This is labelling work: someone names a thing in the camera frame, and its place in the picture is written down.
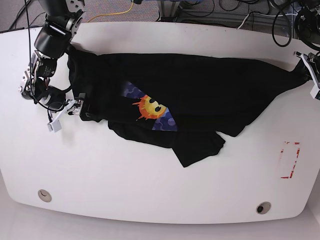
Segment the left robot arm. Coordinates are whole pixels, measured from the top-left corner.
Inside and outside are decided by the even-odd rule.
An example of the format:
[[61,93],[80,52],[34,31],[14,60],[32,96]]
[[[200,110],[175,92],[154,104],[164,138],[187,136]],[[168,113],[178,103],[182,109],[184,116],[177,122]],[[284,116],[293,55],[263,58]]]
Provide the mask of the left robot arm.
[[[300,10],[297,12],[293,22],[290,22],[287,15],[284,13],[284,9],[286,9],[289,5],[295,3],[294,0],[284,0],[281,4],[276,3],[271,0],[270,3],[273,5],[275,9],[278,10],[278,13],[275,15],[272,27],[271,27],[271,36],[274,43],[281,47],[287,47],[293,38],[293,35],[303,42],[306,46],[316,51],[316,54],[302,54],[296,53],[296,56],[299,57],[307,70],[309,71],[309,75],[314,82],[316,87],[320,86],[320,47],[315,43],[311,42],[305,35],[304,31],[308,29],[310,33],[320,34],[320,2],[318,0],[298,0],[298,4],[301,6]],[[275,23],[277,18],[282,15],[284,20],[287,23],[287,27],[291,29],[288,33],[288,41],[285,44],[280,44],[277,42],[275,38]]]

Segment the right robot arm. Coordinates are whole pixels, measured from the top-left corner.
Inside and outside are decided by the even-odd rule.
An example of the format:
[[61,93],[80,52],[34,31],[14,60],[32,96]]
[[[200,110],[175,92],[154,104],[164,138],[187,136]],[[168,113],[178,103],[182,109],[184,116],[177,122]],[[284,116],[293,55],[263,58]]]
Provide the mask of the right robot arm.
[[29,64],[18,88],[24,99],[47,110],[49,126],[59,122],[53,114],[64,114],[78,108],[75,99],[66,99],[72,87],[61,90],[50,85],[57,69],[57,61],[72,47],[71,41],[85,15],[83,0],[41,0],[45,21],[35,42],[35,50],[29,50]]

